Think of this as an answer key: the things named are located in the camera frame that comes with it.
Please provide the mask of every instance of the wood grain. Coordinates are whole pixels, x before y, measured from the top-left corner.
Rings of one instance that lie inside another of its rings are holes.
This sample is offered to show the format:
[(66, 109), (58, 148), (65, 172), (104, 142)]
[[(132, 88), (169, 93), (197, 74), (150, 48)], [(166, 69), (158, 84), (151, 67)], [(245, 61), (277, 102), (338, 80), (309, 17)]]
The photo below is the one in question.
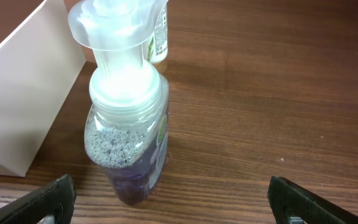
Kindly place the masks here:
[(171, 0), (168, 148), (135, 207), (87, 158), (87, 63), (26, 178), (0, 177), (0, 207), (63, 175), (72, 223), (274, 223), (284, 176), (358, 215), (358, 0)]

